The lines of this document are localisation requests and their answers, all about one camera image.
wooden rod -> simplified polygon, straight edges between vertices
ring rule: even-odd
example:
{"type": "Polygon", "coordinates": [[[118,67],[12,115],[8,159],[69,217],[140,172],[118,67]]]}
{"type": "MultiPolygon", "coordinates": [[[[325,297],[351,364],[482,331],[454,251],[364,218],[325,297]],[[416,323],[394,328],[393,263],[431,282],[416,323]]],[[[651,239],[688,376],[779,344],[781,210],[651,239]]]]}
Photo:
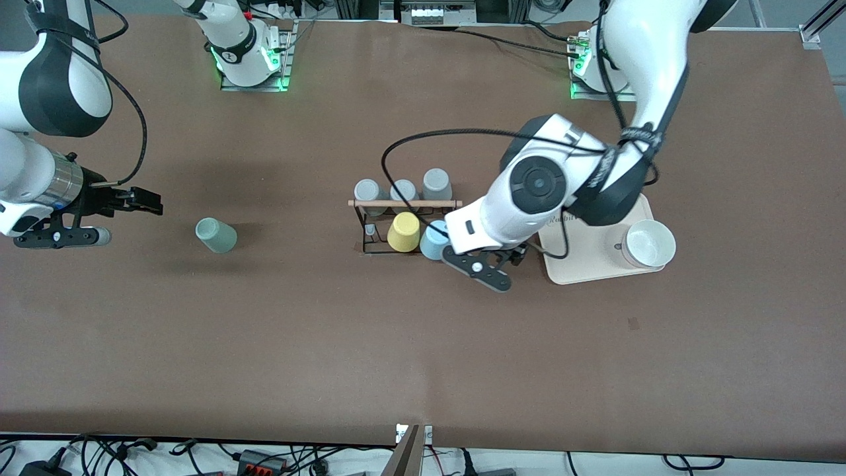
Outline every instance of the wooden rod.
{"type": "MultiPolygon", "coordinates": [[[[409,200],[412,207],[423,208],[461,208],[460,200],[409,200]]],[[[405,207],[402,200],[350,200],[348,207],[405,207]]]]}

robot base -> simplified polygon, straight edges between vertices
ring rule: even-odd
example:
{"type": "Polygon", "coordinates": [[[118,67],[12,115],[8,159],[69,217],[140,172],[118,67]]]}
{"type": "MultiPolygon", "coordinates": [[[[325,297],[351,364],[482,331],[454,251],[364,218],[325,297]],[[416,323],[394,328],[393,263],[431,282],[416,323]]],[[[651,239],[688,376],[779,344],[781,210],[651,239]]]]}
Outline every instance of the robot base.
{"type": "Polygon", "coordinates": [[[299,21],[294,22],[291,30],[279,30],[278,27],[270,27],[270,43],[272,48],[278,48],[281,51],[275,53],[270,51],[267,53],[267,61],[274,66],[278,64],[279,69],[272,75],[268,76],[266,80],[255,86],[236,86],[232,81],[228,80],[226,76],[220,74],[220,90],[221,91],[240,91],[240,92],[285,92],[288,90],[288,84],[291,82],[291,68],[294,65],[294,49],[296,45],[294,42],[297,39],[297,30],[299,29],[299,21]]]}

light blue cup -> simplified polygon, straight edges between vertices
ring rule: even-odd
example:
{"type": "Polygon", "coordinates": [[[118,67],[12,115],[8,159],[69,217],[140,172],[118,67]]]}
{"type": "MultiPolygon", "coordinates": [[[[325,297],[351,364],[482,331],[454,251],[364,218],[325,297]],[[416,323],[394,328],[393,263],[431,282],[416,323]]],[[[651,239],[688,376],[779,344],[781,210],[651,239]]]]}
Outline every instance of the light blue cup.
{"type": "Polygon", "coordinates": [[[423,256],[429,259],[441,261],[441,253],[443,252],[443,248],[449,244],[449,238],[441,235],[433,228],[446,232],[447,223],[443,220],[435,220],[429,224],[426,232],[420,239],[420,251],[423,252],[423,256]]]}

black circular cap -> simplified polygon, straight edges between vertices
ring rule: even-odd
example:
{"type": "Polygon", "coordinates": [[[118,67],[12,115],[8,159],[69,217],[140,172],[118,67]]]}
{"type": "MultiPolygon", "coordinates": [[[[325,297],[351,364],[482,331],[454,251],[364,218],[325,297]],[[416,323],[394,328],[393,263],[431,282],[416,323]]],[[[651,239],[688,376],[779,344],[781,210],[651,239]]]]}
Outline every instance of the black circular cap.
{"type": "Polygon", "coordinates": [[[514,205],[530,215],[559,207],[567,191],[563,170],[546,157],[532,156],[519,161],[510,179],[514,205]]]}

yellow cup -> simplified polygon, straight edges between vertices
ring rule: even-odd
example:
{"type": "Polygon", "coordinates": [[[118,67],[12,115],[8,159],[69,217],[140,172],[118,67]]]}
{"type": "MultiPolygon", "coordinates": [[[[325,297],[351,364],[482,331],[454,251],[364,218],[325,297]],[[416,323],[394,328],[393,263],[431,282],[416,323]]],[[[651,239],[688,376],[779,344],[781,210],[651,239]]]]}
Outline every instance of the yellow cup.
{"type": "Polygon", "coordinates": [[[420,221],[411,212],[402,212],[393,219],[387,231],[387,243],[398,252],[413,251],[420,244],[420,221]]]}

